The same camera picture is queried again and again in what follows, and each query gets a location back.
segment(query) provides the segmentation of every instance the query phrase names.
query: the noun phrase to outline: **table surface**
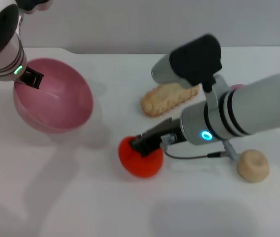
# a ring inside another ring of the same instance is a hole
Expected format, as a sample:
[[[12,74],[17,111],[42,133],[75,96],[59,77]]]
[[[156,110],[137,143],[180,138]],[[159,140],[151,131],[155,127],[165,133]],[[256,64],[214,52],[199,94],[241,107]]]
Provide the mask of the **table surface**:
[[[164,157],[151,179],[123,169],[120,140],[177,117],[188,104],[160,118],[141,112],[140,98],[156,84],[151,67],[162,55],[76,55],[59,48],[27,48],[28,59],[50,57],[77,69],[94,95],[91,119],[77,132],[46,135],[18,116],[12,82],[0,82],[0,237],[279,237],[280,129],[232,140],[257,149],[270,176],[243,181],[227,158],[194,161]],[[280,73],[280,47],[224,47],[221,74],[228,84]],[[196,156],[220,143],[174,145]]]

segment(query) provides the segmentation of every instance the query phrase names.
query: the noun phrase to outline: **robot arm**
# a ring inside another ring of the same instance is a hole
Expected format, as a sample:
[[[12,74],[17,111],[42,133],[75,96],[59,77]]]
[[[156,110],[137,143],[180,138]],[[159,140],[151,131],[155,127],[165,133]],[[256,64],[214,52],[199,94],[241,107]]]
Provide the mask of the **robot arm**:
[[[184,87],[202,83],[206,101],[184,109],[180,119],[168,119],[136,136],[130,142],[134,150],[146,156],[161,143],[222,141],[227,154],[235,157],[229,139],[280,127],[280,74],[231,90],[215,74],[222,68],[220,59],[220,44],[206,35],[157,62],[152,69],[157,83],[178,82]]]
[[[27,66],[19,28],[23,12],[49,7],[51,0],[0,0],[0,81],[19,81],[39,88],[43,74]]]

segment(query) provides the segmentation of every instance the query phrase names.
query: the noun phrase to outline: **pink bowl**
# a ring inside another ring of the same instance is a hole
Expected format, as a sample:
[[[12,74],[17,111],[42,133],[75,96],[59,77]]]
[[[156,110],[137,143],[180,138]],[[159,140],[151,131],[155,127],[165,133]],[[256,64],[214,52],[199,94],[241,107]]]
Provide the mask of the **pink bowl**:
[[[92,94],[75,69],[50,58],[32,60],[28,66],[44,74],[39,89],[14,84],[16,110],[29,126],[44,133],[63,133],[89,119],[93,110]]]

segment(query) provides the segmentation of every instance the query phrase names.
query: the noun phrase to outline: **beige dough ball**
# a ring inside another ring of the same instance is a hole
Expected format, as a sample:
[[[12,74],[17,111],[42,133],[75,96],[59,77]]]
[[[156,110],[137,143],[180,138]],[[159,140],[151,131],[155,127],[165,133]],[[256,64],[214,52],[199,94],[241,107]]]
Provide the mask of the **beige dough ball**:
[[[238,172],[248,182],[261,182],[269,175],[268,160],[262,152],[246,150],[240,155]]]

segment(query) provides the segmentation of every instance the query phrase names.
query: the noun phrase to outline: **bread roll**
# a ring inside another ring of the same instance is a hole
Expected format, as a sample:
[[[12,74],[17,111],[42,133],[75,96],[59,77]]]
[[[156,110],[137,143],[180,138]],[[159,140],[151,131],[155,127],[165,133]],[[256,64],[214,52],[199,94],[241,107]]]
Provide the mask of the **bread roll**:
[[[240,176],[251,183],[261,182],[269,175],[267,158],[256,150],[244,151],[240,156],[237,169]]]
[[[184,89],[179,83],[162,84],[146,93],[141,99],[144,113],[160,116],[199,93],[199,85]]]

